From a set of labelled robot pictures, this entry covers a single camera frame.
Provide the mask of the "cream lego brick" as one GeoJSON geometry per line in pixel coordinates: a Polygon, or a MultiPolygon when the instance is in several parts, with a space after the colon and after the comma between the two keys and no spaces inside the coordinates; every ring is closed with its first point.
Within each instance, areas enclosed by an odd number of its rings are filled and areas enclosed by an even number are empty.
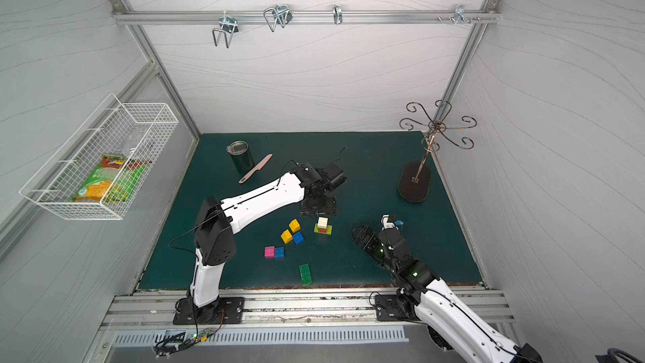
{"type": "Polygon", "coordinates": [[[329,225],[329,219],[324,217],[319,217],[317,221],[317,227],[325,227],[329,225]]]}

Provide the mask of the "lime green long lego brick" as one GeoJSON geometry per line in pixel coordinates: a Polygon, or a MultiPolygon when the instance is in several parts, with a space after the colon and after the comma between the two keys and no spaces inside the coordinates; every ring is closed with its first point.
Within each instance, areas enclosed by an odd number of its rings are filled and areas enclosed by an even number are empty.
{"type": "Polygon", "coordinates": [[[315,227],[314,227],[314,229],[313,229],[313,231],[314,231],[316,234],[321,234],[321,235],[332,235],[333,227],[332,227],[332,225],[328,225],[326,228],[321,228],[321,227],[315,226],[315,227]]]}

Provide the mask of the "dark green long lego brick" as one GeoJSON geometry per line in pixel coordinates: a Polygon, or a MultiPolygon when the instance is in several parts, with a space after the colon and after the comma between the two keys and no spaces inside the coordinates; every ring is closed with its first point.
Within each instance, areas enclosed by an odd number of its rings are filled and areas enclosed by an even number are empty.
{"type": "Polygon", "coordinates": [[[300,274],[300,279],[303,286],[312,285],[313,280],[312,280],[312,272],[311,272],[310,265],[308,264],[300,265],[299,274],[300,274]]]}

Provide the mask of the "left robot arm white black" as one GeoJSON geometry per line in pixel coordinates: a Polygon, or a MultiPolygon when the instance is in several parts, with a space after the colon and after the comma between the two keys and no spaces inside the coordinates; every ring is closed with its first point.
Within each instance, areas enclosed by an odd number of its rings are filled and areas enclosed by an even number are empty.
{"type": "Polygon", "coordinates": [[[301,214],[306,217],[333,216],[336,197],[330,193],[345,181],[344,171],[335,162],[323,168],[302,163],[248,193],[203,201],[194,229],[196,265],[192,282],[186,297],[176,303],[173,324],[240,324],[245,300],[219,294],[225,264],[237,252],[235,235],[293,203],[301,205],[301,214]]]}

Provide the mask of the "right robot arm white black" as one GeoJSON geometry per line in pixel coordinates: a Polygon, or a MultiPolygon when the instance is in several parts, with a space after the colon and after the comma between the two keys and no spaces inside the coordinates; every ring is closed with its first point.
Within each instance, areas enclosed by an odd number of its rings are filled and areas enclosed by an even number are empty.
{"type": "Polygon", "coordinates": [[[529,344],[518,346],[469,308],[427,264],[415,258],[401,231],[385,223],[378,232],[352,228],[352,240],[397,287],[395,316],[421,321],[440,348],[453,350],[467,362],[541,362],[529,344]]]}

